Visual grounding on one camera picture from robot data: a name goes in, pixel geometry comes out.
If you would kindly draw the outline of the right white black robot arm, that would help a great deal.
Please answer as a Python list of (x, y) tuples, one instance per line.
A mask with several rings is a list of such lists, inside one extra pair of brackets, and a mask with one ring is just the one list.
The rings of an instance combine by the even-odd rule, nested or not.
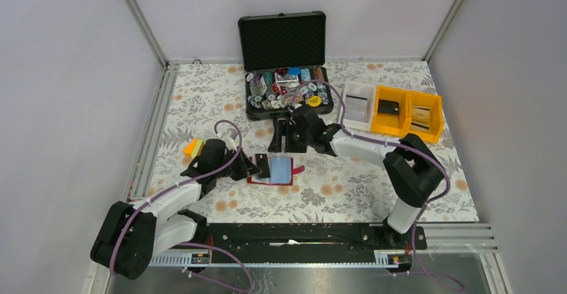
[(440, 183), (450, 182), (441, 163), (415, 134), (396, 141), (355, 134), (342, 122), (326, 124), (307, 105), (274, 118), (273, 128), (269, 152), (304, 153), (312, 148), (318, 154), (383, 165), (397, 196), (383, 231), (385, 243), (394, 249), (409, 241), (409, 231)]

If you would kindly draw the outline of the red leather card holder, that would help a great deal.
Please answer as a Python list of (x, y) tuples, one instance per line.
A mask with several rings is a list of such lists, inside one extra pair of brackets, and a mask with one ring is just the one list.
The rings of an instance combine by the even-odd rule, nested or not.
[[(294, 177), (305, 171), (305, 166), (295, 166), (294, 159), (291, 157), (277, 156), (269, 158), (270, 178), (260, 179), (257, 175), (247, 179), (248, 184), (258, 184), (264, 186), (292, 186)], [(249, 158), (255, 163), (255, 157)]]

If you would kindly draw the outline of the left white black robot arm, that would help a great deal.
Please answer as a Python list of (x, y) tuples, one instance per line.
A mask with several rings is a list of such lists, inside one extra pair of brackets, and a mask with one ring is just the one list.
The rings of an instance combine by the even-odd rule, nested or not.
[(239, 181), (262, 170), (230, 140), (209, 139), (192, 150), (197, 155), (181, 172), (182, 182), (144, 200), (118, 201), (109, 208), (90, 251), (93, 262), (135, 280), (151, 259), (172, 247), (210, 245), (207, 218), (186, 206), (201, 200), (221, 178)]

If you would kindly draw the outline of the black credit card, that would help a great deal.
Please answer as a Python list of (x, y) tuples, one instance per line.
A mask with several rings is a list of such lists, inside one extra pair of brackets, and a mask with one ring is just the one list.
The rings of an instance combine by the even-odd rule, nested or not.
[(269, 158), (267, 154), (255, 154), (256, 166), (260, 169), (257, 177), (260, 179), (266, 179), (271, 177), (269, 169)]

